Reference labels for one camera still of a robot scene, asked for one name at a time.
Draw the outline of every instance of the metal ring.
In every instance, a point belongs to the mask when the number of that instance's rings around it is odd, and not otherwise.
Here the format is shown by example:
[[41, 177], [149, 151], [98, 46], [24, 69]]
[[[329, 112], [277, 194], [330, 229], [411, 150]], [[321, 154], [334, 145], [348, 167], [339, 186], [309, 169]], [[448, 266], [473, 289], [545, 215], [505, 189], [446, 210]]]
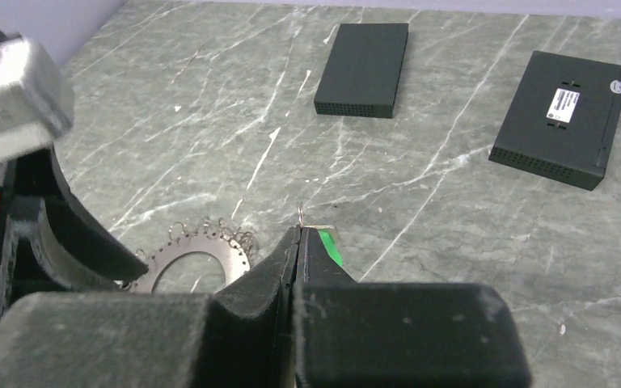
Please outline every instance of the metal ring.
[[146, 252], [145, 252], [143, 249], [141, 249], [141, 248], [137, 249], [137, 250], [134, 252], [134, 255], [135, 255], [136, 257], [139, 257], [139, 252], [141, 252], [141, 253], [144, 255], [144, 260], [149, 259], [149, 256], [148, 256], [148, 255], [146, 254]]
[[303, 228], [303, 202], [298, 203], [298, 225]]
[[187, 226], [182, 222], [177, 221], [176, 223], [172, 224], [170, 229], [167, 230], [167, 237], [170, 239], [170, 241], [177, 241], [175, 238], [172, 238], [172, 228], [177, 224], [182, 225], [182, 234], [187, 233]]

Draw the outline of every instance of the green tape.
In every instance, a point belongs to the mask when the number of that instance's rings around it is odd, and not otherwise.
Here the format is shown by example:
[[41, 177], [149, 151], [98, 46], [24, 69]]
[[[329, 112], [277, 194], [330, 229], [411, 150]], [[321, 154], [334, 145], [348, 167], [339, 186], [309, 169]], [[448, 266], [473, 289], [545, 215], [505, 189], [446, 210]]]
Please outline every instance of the green tape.
[[339, 251], [336, 249], [336, 246], [334, 245], [335, 241], [334, 241], [334, 238], [332, 238], [332, 235], [324, 230], [318, 230], [318, 233], [320, 234], [320, 239], [323, 240], [325, 251], [327, 251], [327, 254], [330, 255], [332, 260], [334, 260], [334, 262], [337, 263], [337, 265], [339, 266], [344, 264], [344, 261], [341, 259], [341, 255], [339, 254]]

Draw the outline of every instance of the round sticker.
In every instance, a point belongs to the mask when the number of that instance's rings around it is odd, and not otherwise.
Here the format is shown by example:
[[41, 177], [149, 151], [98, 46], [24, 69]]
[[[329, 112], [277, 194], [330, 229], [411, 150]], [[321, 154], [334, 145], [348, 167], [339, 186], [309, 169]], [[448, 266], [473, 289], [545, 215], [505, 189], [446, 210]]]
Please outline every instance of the round sticker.
[[621, 94], [621, 81], [617, 79], [610, 83], [610, 91], [619, 95]]

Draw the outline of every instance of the gray marble countertop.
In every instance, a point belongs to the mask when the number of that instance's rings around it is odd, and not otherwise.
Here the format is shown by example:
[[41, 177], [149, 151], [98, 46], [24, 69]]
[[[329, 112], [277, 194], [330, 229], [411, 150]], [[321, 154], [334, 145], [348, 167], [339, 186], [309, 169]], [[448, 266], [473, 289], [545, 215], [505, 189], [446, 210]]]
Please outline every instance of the gray marble countertop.
[[[396, 118], [317, 116], [337, 24], [406, 21]], [[254, 230], [263, 257], [302, 200], [357, 280], [493, 286], [534, 386], [621, 387], [621, 118], [593, 192], [487, 160], [535, 49], [621, 64], [621, 21], [130, 2], [69, 66], [58, 154], [132, 249], [211, 216]], [[163, 289], [218, 287], [211, 261], [181, 260]]]

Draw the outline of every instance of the black router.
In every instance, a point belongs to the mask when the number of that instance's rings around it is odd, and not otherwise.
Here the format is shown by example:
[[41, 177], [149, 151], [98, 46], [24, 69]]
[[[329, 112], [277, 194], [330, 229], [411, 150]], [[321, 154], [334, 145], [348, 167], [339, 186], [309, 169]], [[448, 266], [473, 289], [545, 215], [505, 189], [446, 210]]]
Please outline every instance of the black router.
[[621, 110], [621, 65], [535, 51], [489, 160], [594, 190]]
[[407, 23], [341, 24], [315, 93], [315, 111], [394, 117], [407, 41]]

